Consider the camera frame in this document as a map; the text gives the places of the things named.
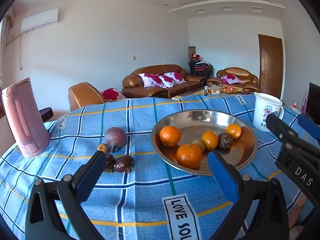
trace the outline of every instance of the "white mug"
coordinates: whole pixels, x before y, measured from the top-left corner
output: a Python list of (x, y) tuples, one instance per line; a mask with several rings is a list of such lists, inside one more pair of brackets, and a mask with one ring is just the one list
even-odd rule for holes
[(254, 107), (253, 125), (260, 131), (270, 132), (266, 125), (269, 114), (275, 114), (279, 119), (283, 118), (284, 110), (282, 101), (272, 95), (255, 93), (256, 104)]

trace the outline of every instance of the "brown leather armchair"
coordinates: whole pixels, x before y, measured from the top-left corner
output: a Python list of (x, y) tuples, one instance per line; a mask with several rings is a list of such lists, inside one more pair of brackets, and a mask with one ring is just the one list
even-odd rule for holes
[(260, 86), (258, 85), (259, 79), (257, 76), (251, 74), (249, 71), (239, 68), (239, 67), (229, 67), (223, 70), (219, 70), (217, 72), (217, 77), (210, 78), (207, 80), (207, 86), (212, 84), (215, 85), (229, 85), (224, 84), (221, 80), (222, 76), (232, 74), (235, 75), (238, 79), (240, 79), (241, 84), (232, 84), (232, 86), (243, 88), (243, 93), (249, 94), (250, 92), (260, 92)]
[(70, 111), (88, 105), (99, 105), (106, 103), (102, 94), (88, 82), (81, 82), (68, 89)]
[[(178, 84), (172, 88), (147, 87), (143, 85), (141, 73), (163, 75), (168, 72), (178, 72), (185, 80), (185, 83)], [(204, 77), (189, 76), (187, 71), (178, 65), (155, 65), (139, 68), (126, 76), (122, 81), (122, 94), (127, 98), (160, 97), (172, 98), (177, 95), (195, 90), (205, 85)]]

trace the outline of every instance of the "wooden door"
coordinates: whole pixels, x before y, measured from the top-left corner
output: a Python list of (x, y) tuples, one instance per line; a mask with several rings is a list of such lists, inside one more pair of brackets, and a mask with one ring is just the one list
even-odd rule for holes
[(261, 34), (258, 36), (261, 92), (280, 98), (283, 80), (282, 39)]

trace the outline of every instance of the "kettle handle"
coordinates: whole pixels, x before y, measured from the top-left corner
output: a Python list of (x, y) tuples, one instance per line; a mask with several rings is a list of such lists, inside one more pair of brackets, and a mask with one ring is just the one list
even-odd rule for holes
[(22, 126), (21, 119), (23, 118), (23, 122), (25, 122), (24, 115), (22, 114), (20, 116), (17, 111), (17, 104), (14, 99), (14, 96), (12, 95), (11, 87), (8, 87), (6, 89), (5, 96), (8, 101), (7, 105), (10, 106), (10, 115), (12, 117), (12, 123), (14, 123), (14, 129), (16, 130), (19, 136), (19, 141), (26, 146), (32, 142), (32, 139), (30, 136), (26, 135), (26, 132)]

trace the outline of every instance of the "dried fruit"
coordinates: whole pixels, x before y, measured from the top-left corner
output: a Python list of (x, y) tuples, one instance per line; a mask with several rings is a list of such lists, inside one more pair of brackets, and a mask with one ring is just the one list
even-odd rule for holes
[(116, 161), (114, 165), (114, 169), (116, 172), (130, 173), (133, 166), (134, 166), (133, 158), (130, 155), (125, 155)]
[(187, 143), (179, 147), (177, 151), (177, 163), (183, 167), (194, 169), (202, 161), (202, 152), (198, 145)]
[(114, 172), (114, 164), (115, 164), (115, 162), (116, 162), (116, 160), (115, 160), (113, 155), (106, 154), (106, 168), (105, 168), (105, 171), (113, 173)]
[(97, 150), (98, 150), (98, 151), (102, 151), (102, 152), (104, 152), (104, 153), (108, 153), (108, 152), (110, 151), (108, 145), (106, 145), (105, 143), (99, 144)]
[(207, 131), (202, 135), (201, 140), (208, 150), (214, 150), (218, 145), (218, 135), (213, 131)]
[(198, 145), (201, 149), (201, 152), (203, 152), (205, 150), (205, 145), (204, 145), (203, 141), (201, 141), (201, 140), (194, 140), (192, 142), (192, 144)]
[(221, 133), (218, 135), (219, 139), (219, 148), (220, 149), (228, 149), (232, 146), (233, 138), (230, 134), (227, 133)]
[(167, 125), (160, 130), (159, 137), (164, 146), (173, 147), (180, 141), (181, 132), (175, 126)]
[(111, 127), (106, 130), (104, 140), (111, 147), (110, 152), (114, 153), (116, 148), (121, 148), (127, 144), (127, 134), (119, 127)]

